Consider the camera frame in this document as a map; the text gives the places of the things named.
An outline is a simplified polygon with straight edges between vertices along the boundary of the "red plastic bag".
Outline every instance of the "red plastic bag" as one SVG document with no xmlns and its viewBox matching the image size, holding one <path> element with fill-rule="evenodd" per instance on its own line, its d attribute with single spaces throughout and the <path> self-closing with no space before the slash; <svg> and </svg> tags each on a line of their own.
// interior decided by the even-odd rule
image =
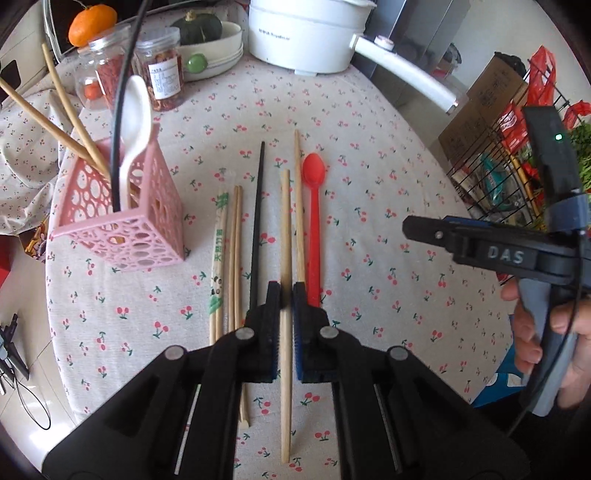
<svg viewBox="0 0 591 480">
<path fill-rule="evenodd" d="M 542 45 L 531 58 L 530 63 L 530 86 L 527 92 L 527 105 L 550 106 L 554 103 L 554 91 L 556 89 L 556 59 L 554 54 Z"/>
<path fill-rule="evenodd" d="M 591 103 L 581 100 L 579 103 L 571 105 L 564 115 L 563 123 L 566 130 L 572 130 L 574 128 L 578 117 L 587 115 L 591 115 Z"/>
<path fill-rule="evenodd" d="M 540 179 L 540 175 L 538 174 L 538 169 L 535 167 L 532 167 L 530 165 L 529 162 L 523 162 L 521 164 L 521 167 L 525 170 L 525 173 L 527 173 L 527 176 L 531 179 L 536 179 L 539 180 Z"/>
<path fill-rule="evenodd" d="M 527 129 L 521 107 L 513 102 L 507 105 L 499 117 L 499 127 L 504 137 L 503 146 L 513 155 L 527 140 Z"/>
</svg>

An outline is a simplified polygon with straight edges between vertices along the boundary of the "cardboard box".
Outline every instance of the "cardboard box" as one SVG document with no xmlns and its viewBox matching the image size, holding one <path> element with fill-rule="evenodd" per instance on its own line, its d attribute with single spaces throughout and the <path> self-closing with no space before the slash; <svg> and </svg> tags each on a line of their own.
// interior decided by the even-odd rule
<svg viewBox="0 0 591 480">
<path fill-rule="evenodd" d="M 525 104 L 527 87 L 527 83 L 504 61 L 492 58 L 468 90 L 468 103 L 439 135 L 441 147 L 452 165 L 486 146 L 488 131 L 510 101 Z"/>
<path fill-rule="evenodd" d="M 439 142 L 453 166 L 469 158 L 488 137 L 488 125 L 471 100 L 439 135 Z"/>
<path fill-rule="evenodd" d="M 519 99 L 519 92 L 523 93 L 524 89 L 527 83 L 523 78 L 500 58 L 493 57 L 467 95 L 487 125 L 492 126 L 507 104 Z"/>
</svg>

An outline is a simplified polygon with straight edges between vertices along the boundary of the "red spoon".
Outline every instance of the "red spoon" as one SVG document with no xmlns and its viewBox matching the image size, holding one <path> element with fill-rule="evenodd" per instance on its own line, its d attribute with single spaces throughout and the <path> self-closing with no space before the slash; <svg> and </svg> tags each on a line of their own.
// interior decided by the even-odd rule
<svg viewBox="0 0 591 480">
<path fill-rule="evenodd" d="M 326 168 L 322 158 L 311 153 L 304 159 L 301 176 L 311 192 L 310 199 L 310 245 L 308 248 L 308 304 L 320 306 L 320 201 L 319 188 L 324 183 Z"/>
</svg>

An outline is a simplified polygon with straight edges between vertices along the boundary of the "finger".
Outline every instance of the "finger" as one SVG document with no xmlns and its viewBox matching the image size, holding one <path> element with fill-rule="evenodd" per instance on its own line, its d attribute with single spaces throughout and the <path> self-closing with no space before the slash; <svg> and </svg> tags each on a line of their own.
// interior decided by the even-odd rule
<svg viewBox="0 0 591 480">
<path fill-rule="evenodd" d="M 501 298 L 505 301 L 517 300 L 519 298 L 519 288 L 517 278 L 510 279 L 501 290 Z"/>
<path fill-rule="evenodd" d="M 515 357 L 515 367 L 517 370 L 519 370 L 524 375 L 531 375 L 531 372 L 534 369 L 534 366 L 535 366 L 534 364 L 526 362 L 525 360 L 522 360 L 518 356 Z"/>
<path fill-rule="evenodd" d="M 560 405 L 571 407 L 580 402 L 591 382 L 591 338 L 580 336 L 573 360 L 562 381 Z"/>
<path fill-rule="evenodd" d="M 591 378 L 577 377 L 572 384 L 558 392 L 558 406 L 570 408 L 581 403 L 587 394 L 589 385 L 591 385 Z"/>
<path fill-rule="evenodd" d="M 552 310 L 550 325 L 556 333 L 564 334 L 573 313 L 573 302 L 566 303 Z M 579 310 L 574 320 L 573 331 L 591 336 L 591 300 L 584 299 L 579 302 Z"/>
<path fill-rule="evenodd" d="M 515 305 L 513 315 L 513 333 L 515 337 L 529 342 L 535 335 L 535 323 L 533 317 L 525 311 L 521 301 Z"/>
<path fill-rule="evenodd" d="M 532 342 L 524 342 L 515 337 L 515 356 L 525 362 L 537 364 L 542 360 L 542 349 Z"/>
</svg>

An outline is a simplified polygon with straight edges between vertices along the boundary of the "green pumpkin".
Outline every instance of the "green pumpkin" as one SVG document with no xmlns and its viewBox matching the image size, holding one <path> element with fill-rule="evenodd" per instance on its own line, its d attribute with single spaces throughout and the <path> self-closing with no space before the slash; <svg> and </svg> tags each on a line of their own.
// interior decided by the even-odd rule
<svg viewBox="0 0 591 480">
<path fill-rule="evenodd" d="M 191 10 L 171 26 L 180 29 L 181 45 L 205 43 L 222 38 L 222 22 L 213 14 L 198 14 Z"/>
</svg>

